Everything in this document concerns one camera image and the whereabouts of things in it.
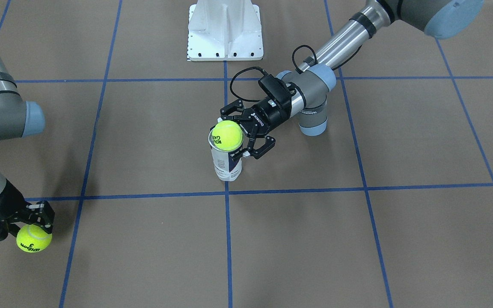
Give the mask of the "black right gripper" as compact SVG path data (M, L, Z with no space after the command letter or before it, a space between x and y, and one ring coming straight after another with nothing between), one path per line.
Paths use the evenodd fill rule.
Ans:
M39 226L45 233L53 233L55 212L49 201L30 204L20 191L8 180L0 193L0 241L9 234L17 236L20 227L15 223Z

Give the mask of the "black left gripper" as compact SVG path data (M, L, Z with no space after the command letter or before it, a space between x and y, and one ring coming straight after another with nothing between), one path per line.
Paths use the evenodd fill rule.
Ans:
M249 108L238 99L220 110L220 121L242 124L249 140L246 148L241 150L241 156L259 159L275 146L275 138L266 135L290 118L291 107L291 99L271 104L270 98L266 97ZM265 143L254 148L258 138L263 138Z

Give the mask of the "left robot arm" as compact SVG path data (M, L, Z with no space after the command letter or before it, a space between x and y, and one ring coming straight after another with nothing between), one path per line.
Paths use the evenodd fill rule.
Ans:
M278 76L257 66L258 85L266 93L253 100L237 98L220 111L208 136L213 152L231 160L243 156L261 158L275 145L269 134L289 119L299 116L303 134L317 136L327 127L327 94L336 86L335 71L352 59L377 31L397 20L436 39L448 39L464 30L479 14L481 0L368 0L335 35L294 71Z

